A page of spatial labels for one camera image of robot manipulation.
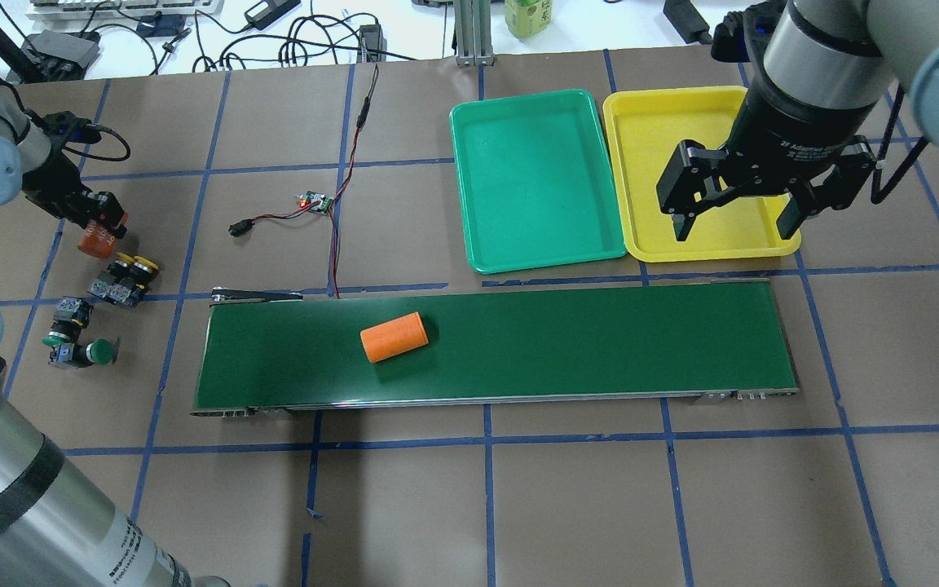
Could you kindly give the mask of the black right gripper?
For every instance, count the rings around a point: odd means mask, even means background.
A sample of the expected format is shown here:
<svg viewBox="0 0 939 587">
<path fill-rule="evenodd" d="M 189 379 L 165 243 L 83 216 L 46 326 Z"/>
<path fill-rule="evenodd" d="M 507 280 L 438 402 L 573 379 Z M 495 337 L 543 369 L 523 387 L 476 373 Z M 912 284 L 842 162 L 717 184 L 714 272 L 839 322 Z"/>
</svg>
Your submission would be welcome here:
<svg viewBox="0 0 939 587">
<path fill-rule="evenodd" d="M 875 170 L 858 133 L 874 107 L 817 108 L 775 86 L 750 86 L 726 141 L 716 149 L 681 141 L 657 181 L 676 241 L 688 240 L 696 214 L 734 198 L 791 193 L 776 220 L 784 241 L 814 211 L 849 207 Z"/>
</svg>

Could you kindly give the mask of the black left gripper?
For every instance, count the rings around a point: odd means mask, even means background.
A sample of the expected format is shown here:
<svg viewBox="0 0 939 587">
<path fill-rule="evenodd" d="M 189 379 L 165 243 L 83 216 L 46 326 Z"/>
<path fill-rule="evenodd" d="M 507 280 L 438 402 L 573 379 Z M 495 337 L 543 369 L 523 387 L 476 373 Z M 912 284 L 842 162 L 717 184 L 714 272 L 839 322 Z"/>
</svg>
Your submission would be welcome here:
<svg viewBox="0 0 939 587">
<path fill-rule="evenodd" d="M 27 200 L 56 218 L 86 227 L 90 222 L 104 227 L 108 233 L 126 233 L 126 212 L 109 191 L 94 192 L 82 182 L 81 172 L 66 156 L 79 155 L 69 148 L 71 143 L 95 144 L 104 134 L 119 141 L 126 152 L 120 157 L 92 155 L 90 159 L 123 162 L 130 157 L 130 145 L 115 130 L 73 114 L 31 115 L 31 122 L 49 139 L 48 155 L 37 160 L 37 166 L 23 175 L 22 189 Z"/>
</svg>

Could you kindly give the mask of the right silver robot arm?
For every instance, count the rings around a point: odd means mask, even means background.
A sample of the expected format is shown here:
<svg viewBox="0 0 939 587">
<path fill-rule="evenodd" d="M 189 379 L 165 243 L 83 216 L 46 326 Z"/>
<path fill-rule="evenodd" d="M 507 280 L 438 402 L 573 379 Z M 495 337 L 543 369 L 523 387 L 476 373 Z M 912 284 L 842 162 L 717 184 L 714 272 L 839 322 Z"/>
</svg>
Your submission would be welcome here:
<svg viewBox="0 0 939 587">
<path fill-rule="evenodd" d="M 809 217 L 843 210 L 880 178 L 860 125 L 897 79 L 920 141 L 899 172 L 939 149 L 939 1 L 783 1 L 746 8 L 738 62 L 754 66 L 726 141 L 685 140 L 656 184 L 678 241 L 698 217 L 738 198 L 789 201 L 775 227 L 793 237 Z"/>
</svg>

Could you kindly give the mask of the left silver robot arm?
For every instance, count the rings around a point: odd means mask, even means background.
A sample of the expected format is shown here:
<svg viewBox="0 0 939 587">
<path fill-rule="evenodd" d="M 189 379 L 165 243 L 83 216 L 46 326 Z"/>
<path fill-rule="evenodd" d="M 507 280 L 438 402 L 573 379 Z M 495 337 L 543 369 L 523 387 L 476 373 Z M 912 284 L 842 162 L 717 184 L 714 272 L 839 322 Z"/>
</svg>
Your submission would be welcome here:
<svg viewBox="0 0 939 587">
<path fill-rule="evenodd" d="M 0 205 L 23 194 L 51 215 L 126 234 L 126 212 L 91 191 L 66 156 L 104 132 L 69 112 L 49 119 L 0 81 Z M 3 322 L 0 312 L 0 341 Z M 4 397 L 0 356 L 0 586 L 223 586 L 193 576 Z"/>
</svg>

